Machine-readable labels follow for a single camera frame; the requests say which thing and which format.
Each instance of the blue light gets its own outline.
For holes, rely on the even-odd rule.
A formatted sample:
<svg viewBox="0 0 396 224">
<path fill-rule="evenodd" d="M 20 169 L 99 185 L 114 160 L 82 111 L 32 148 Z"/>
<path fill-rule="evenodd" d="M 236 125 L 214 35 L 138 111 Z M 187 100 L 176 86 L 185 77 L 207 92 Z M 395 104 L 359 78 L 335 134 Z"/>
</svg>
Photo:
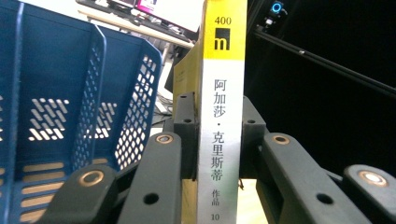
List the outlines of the blue light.
<svg viewBox="0 0 396 224">
<path fill-rule="evenodd" d="M 271 7 L 271 10 L 275 13 L 279 13 L 280 10 L 282 10 L 282 5 L 280 5 L 279 3 L 275 3 L 273 4 L 273 6 Z"/>
</svg>

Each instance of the black surface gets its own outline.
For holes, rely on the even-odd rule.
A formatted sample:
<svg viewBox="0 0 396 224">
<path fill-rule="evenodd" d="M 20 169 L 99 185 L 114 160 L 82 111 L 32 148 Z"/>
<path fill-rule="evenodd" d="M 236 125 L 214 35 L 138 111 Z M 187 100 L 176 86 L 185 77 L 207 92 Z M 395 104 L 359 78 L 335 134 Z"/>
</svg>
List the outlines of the black surface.
<svg viewBox="0 0 396 224">
<path fill-rule="evenodd" d="M 81 185 L 80 179 L 89 172 L 101 172 L 103 179 L 91 186 Z M 93 183 L 97 177 L 98 175 L 87 175 L 83 179 Z M 37 223 L 102 223 L 117 199 L 118 188 L 115 180 L 116 172 L 104 165 L 90 165 L 74 172 L 56 192 Z"/>
<path fill-rule="evenodd" d="M 173 141 L 156 141 L 167 134 Z M 150 137 L 137 168 L 118 223 L 181 222 L 181 139 L 174 133 Z"/>
<path fill-rule="evenodd" d="M 239 178 L 257 179 L 255 165 L 261 162 L 258 148 L 262 144 L 265 133 L 268 133 L 265 121 L 249 99 L 244 96 Z"/>
<path fill-rule="evenodd" d="M 395 1 L 284 2 L 289 16 L 271 35 L 396 86 Z M 271 132 L 298 139 L 323 168 L 340 175 L 367 164 L 396 175 L 396 101 L 383 93 L 250 32 L 245 95 Z"/>
<path fill-rule="evenodd" d="M 282 203 L 272 203 L 276 201 L 271 199 L 273 192 L 260 193 L 258 189 L 262 203 L 269 203 L 264 207 L 272 209 L 271 214 L 264 209 L 270 223 L 370 223 L 291 136 L 266 134 L 261 159 L 273 179 L 261 175 L 260 183 L 268 183 L 263 185 L 271 189 L 274 181 L 283 199 Z"/>
<path fill-rule="evenodd" d="M 368 182 L 360 172 L 380 175 L 386 182 L 379 182 L 383 185 Z M 353 165 L 345 169 L 342 187 L 373 223 L 396 223 L 396 179 L 393 176 L 374 167 Z"/>
<path fill-rule="evenodd" d="M 181 177 L 196 179 L 198 161 L 198 129 L 196 127 L 194 93 L 187 92 L 177 98 L 174 132 L 181 138 Z"/>
</svg>

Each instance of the book publisher logo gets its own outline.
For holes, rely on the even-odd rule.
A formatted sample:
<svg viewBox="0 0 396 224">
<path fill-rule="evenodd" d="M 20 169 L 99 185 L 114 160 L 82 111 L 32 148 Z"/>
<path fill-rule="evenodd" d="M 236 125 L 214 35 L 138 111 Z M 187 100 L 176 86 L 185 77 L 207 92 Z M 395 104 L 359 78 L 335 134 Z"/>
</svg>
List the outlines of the book publisher logo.
<svg viewBox="0 0 396 224">
<path fill-rule="evenodd" d="M 228 28 L 216 28 L 215 49 L 230 50 L 230 32 Z"/>
</svg>

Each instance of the basket slot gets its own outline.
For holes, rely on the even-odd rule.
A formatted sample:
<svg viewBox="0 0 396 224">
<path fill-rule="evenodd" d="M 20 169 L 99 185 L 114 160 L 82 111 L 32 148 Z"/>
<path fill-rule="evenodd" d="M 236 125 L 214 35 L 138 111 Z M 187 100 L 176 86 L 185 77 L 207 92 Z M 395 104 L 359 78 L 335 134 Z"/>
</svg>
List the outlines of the basket slot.
<svg viewBox="0 0 396 224">
<path fill-rule="evenodd" d="M 32 99 L 35 108 L 31 109 L 30 119 L 34 128 L 30 128 L 29 141 L 58 140 L 64 138 L 65 115 L 68 113 L 68 100 Z"/>
<path fill-rule="evenodd" d="M 48 191 L 48 190 L 56 190 L 56 189 L 59 189 L 63 184 L 64 184 L 64 182 L 61 181 L 61 182 L 54 182 L 54 183 L 43 184 L 43 185 L 33 185 L 33 186 L 29 186 L 29 187 L 24 187 L 22 189 L 22 194 L 33 194 L 33 193 L 39 193 L 39 192 L 44 192 L 44 191 Z"/>
<path fill-rule="evenodd" d="M 39 218 L 41 218 L 45 212 L 46 209 L 39 209 L 39 210 L 25 212 L 21 215 L 20 222 L 28 222 L 28 223 L 35 222 Z"/>
<path fill-rule="evenodd" d="M 73 147 L 73 169 L 77 170 L 92 163 L 99 113 L 100 93 L 102 90 L 103 71 L 106 56 L 106 39 L 99 28 L 94 25 L 90 46 L 88 73 L 82 106 L 78 120 L 77 137 Z"/>
<path fill-rule="evenodd" d="M 92 164 L 107 164 L 108 160 L 106 158 L 98 158 L 98 159 L 93 159 Z"/>
<path fill-rule="evenodd" d="M 62 172 L 62 171 L 39 174 L 39 175 L 26 175 L 23 177 L 23 182 L 30 183 L 30 182 L 50 180 L 50 179 L 62 178 L 62 177 L 64 177 L 64 172 Z"/>
<path fill-rule="evenodd" d="M 64 164 L 62 162 L 52 162 L 45 164 L 37 164 L 37 165 L 27 165 L 23 167 L 24 172 L 34 172 L 34 171 L 45 171 L 45 170 L 53 170 L 53 169 L 62 169 L 64 168 Z"/>
<path fill-rule="evenodd" d="M 21 207 L 32 207 L 40 204 L 50 203 L 54 195 L 55 194 L 48 194 L 48 195 L 23 199 L 21 202 Z"/>
<path fill-rule="evenodd" d="M 148 141 L 153 100 L 156 97 L 157 64 L 145 54 L 138 67 L 137 81 L 114 153 L 122 170 L 142 157 Z"/>
<path fill-rule="evenodd" d="M 94 138 L 108 138 L 116 114 L 117 104 L 101 103 Z"/>
</svg>

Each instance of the yellow book spine label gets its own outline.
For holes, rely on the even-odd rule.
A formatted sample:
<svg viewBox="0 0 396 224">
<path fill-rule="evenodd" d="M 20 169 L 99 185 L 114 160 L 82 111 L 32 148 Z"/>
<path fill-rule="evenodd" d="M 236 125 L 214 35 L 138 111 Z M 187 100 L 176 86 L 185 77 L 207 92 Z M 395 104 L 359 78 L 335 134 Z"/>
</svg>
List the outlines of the yellow book spine label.
<svg viewBox="0 0 396 224">
<path fill-rule="evenodd" d="M 202 32 L 204 58 L 245 60 L 247 4 L 228 0 L 208 2 Z"/>
</svg>

